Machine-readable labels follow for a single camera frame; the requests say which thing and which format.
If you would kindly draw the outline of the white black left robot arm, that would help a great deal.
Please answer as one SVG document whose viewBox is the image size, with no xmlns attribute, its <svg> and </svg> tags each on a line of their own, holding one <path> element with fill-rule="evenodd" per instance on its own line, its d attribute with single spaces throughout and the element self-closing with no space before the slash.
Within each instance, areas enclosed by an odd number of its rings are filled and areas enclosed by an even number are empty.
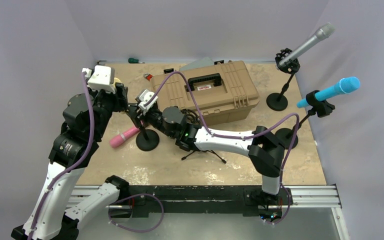
<svg viewBox="0 0 384 240">
<path fill-rule="evenodd" d="M 38 201 L 26 223 L 12 230 L 13 239 L 75 240 L 105 206 L 128 201 L 129 183 L 112 175 L 94 193 L 68 208 L 74 187 L 99 148 L 112 114 L 127 108 L 127 92 L 122 83 L 116 83 L 115 93 L 88 90 L 69 100 Z"/>
</svg>

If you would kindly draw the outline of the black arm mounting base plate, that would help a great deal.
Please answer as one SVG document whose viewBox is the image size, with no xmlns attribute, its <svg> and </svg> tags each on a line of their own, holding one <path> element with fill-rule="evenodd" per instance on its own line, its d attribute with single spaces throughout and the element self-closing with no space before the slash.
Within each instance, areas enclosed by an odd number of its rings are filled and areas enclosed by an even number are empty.
<svg viewBox="0 0 384 240">
<path fill-rule="evenodd" d="M 278 196 L 262 191 L 260 185 L 132 185 L 123 197 L 131 200 L 107 206 L 116 218 L 147 218 L 150 214 L 240 214 L 277 220 L 293 204 L 290 189 Z"/>
</svg>

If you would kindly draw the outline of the silver microphone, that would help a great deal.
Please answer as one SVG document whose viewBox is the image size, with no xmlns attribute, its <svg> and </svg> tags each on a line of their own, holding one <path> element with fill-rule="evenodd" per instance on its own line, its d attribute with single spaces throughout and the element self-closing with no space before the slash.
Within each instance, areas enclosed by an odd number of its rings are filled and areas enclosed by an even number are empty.
<svg viewBox="0 0 384 240">
<path fill-rule="evenodd" d="M 313 35 L 311 35 L 295 50 L 293 50 L 284 59 L 282 59 L 279 63 L 278 68 L 280 69 L 280 67 L 286 67 L 287 63 L 296 60 L 302 54 L 307 52 L 310 48 L 314 47 L 317 43 L 329 38 L 334 32 L 335 27 L 330 22 L 320 26 Z"/>
</svg>

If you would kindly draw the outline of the cream yellow microphone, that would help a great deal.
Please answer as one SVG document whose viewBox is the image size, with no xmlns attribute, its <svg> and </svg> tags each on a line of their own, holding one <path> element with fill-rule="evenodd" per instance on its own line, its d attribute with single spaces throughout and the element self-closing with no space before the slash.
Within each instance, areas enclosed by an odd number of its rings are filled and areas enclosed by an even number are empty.
<svg viewBox="0 0 384 240">
<path fill-rule="evenodd" d="M 114 78 L 114 84 L 121 83 L 121 80 L 117 77 Z"/>
</svg>

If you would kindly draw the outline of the black tripod shock mount stand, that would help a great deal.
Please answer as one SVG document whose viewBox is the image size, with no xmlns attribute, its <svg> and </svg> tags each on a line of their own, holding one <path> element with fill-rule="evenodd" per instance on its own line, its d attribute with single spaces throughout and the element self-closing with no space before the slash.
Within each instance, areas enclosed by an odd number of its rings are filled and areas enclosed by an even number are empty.
<svg viewBox="0 0 384 240">
<path fill-rule="evenodd" d="M 201 124 L 201 119 L 200 119 L 199 115 L 198 115 L 196 112 L 194 112 L 193 110 L 190 110 L 190 109 L 182 109 L 180 112 L 186 115 L 187 121 L 188 121 L 189 123 L 191 123 L 191 124 L 198 124 L 198 125 Z M 191 155 L 194 154 L 194 153 L 196 153 L 195 150 L 193 150 L 191 153 L 189 153 L 189 154 L 183 156 L 183 157 L 181 158 L 181 160 L 182 160 L 182 161 L 186 160 L 189 156 L 191 156 Z M 227 163 L 227 161 L 226 161 L 223 157 L 221 157 L 220 155 L 218 155 L 214 150 L 204 150 L 204 151 L 200 151 L 199 153 L 202 154 L 202 155 L 213 154 L 213 155 L 215 155 L 219 160 L 221 160 L 221 162 L 222 162 L 223 164 L 226 164 L 226 163 Z"/>
</svg>

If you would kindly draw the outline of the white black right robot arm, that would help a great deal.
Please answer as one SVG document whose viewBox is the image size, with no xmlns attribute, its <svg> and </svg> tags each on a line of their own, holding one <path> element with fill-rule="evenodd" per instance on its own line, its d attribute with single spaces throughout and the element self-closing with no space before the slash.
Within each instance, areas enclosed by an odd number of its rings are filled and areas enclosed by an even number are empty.
<svg viewBox="0 0 384 240">
<path fill-rule="evenodd" d="M 136 139 L 141 150 L 153 150 L 159 144 L 156 131 L 160 131 L 187 152 L 219 151 L 248 157 L 262 176 L 262 200 L 272 204 L 280 198 L 281 168 L 286 147 L 267 128 L 257 126 L 254 131 L 242 132 L 206 129 L 203 125 L 190 123 L 176 106 L 164 111 L 153 106 L 145 112 L 139 104 L 129 104 L 126 112 L 140 129 Z"/>
</svg>

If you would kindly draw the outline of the black stand for cream microphone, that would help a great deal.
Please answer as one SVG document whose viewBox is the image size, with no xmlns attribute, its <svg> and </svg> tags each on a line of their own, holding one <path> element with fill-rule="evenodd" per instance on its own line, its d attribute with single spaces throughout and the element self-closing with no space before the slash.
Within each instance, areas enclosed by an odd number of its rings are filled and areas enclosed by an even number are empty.
<svg viewBox="0 0 384 240">
<path fill-rule="evenodd" d="M 160 143 L 159 135 L 156 131 L 147 129 L 146 127 L 137 127 L 139 129 L 139 133 L 136 136 L 135 143 L 137 147 L 144 151 L 149 152 L 154 150 Z"/>
</svg>

